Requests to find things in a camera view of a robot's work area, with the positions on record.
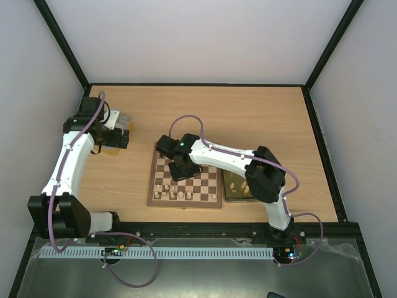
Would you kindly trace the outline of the wooden chess board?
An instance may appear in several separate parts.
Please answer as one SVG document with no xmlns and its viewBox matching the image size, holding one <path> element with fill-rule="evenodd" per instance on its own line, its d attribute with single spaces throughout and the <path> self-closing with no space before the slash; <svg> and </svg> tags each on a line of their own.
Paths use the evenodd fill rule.
<svg viewBox="0 0 397 298">
<path fill-rule="evenodd" d="M 174 181 L 171 178 L 168 164 L 170 159 L 153 152 L 151 172 L 148 187 L 147 206 L 149 207 L 175 207 L 182 209 L 220 209 L 222 207 L 222 185 L 221 171 L 213 166 L 204 166 L 202 172 L 193 178 Z M 157 185 L 162 185 L 162 191 L 157 190 Z M 164 186 L 169 185 L 169 190 L 165 190 Z M 176 191 L 171 191 L 171 187 L 175 186 Z M 178 192 L 184 193 L 184 200 L 178 199 Z M 154 193 L 159 192 L 160 197 L 155 198 Z M 162 199 L 162 193 L 167 192 L 167 200 Z M 175 194 L 175 199 L 170 199 L 170 192 Z M 186 199 L 186 193 L 191 192 L 192 198 Z M 216 200 L 212 199 L 212 195 L 216 195 Z"/>
</svg>

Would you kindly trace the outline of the gold interior green tin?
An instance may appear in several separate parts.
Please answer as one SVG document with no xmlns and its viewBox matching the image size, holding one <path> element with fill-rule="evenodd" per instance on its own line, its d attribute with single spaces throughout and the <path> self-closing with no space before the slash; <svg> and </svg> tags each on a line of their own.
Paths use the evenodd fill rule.
<svg viewBox="0 0 397 298">
<path fill-rule="evenodd" d="M 238 202 L 256 202 L 257 200 L 252 196 L 249 191 L 247 194 L 244 193 L 244 189 L 241 188 L 243 182 L 247 181 L 237 175 L 227 170 L 221 170 L 221 178 L 223 185 L 223 199 L 227 203 L 238 203 Z M 230 184 L 234 183 L 234 189 L 230 189 Z"/>
</svg>

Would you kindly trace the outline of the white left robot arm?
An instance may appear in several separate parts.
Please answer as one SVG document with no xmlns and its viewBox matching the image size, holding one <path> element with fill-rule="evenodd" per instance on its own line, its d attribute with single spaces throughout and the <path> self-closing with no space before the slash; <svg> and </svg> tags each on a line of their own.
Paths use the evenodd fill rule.
<svg viewBox="0 0 397 298">
<path fill-rule="evenodd" d="M 79 201 L 80 182 L 94 147 L 126 149 L 130 131 L 88 118 L 71 117 L 64 123 L 63 144 L 55 169 L 42 193 L 27 203 L 39 235 L 44 239 L 85 238 L 109 232 L 118 220 L 116 212 L 90 212 Z"/>
</svg>

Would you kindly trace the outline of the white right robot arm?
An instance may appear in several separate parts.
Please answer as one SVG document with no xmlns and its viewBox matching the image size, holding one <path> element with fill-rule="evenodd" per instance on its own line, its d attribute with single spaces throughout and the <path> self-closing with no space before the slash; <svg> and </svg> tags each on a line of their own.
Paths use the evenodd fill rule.
<svg viewBox="0 0 397 298">
<path fill-rule="evenodd" d="M 265 205 L 272 239 L 284 243 L 292 236 L 289 226 L 292 216 L 287 211 L 283 194 L 286 170 L 268 148 L 235 149 L 207 143 L 199 136 L 187 133 L 181 140 L 170 138 L 163 154 L 173 161 L 172 172 L 179 180 L 195 175 L 203 165 L 244 178 L 252 196 Z"/>
</svg>

